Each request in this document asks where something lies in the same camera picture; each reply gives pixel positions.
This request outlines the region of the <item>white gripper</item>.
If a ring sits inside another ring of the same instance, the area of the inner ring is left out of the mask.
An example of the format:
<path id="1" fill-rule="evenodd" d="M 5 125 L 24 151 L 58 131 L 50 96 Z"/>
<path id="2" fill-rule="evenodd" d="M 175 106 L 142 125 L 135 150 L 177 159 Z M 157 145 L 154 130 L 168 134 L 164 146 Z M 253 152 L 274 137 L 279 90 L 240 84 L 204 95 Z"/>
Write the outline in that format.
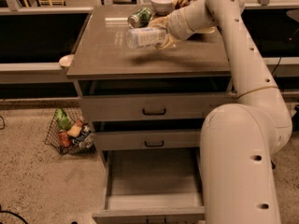
<path id="1" fill-rule="evenodd" d="M 194 34 L 194 31 L 187 23 L 184 9 L 174 10 L 166 17 L 155 18 L 149 22 L 149 27 L 166 29 L 169 34 L 161 44 L 155 46 L 156 49 L 168 49 L 179 42 L 179 40 L 187 40 Z"/>

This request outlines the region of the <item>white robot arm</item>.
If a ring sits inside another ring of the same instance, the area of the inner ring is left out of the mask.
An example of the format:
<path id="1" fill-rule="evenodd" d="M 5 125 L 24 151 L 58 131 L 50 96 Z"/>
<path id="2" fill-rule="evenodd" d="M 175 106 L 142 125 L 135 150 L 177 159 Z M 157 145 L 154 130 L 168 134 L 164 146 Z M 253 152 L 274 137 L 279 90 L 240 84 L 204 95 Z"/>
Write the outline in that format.
<path id="1" fill-rule="evenodd" d="M 288 143 L 292 119 L 242 11 L 242 0 L 196 0 L 152 25 L 167 31 L 158 49 L 221 30 L 237 101 L 212 110 L 200 133 L 206 224 L 281 224 L 271 157 Z"/>

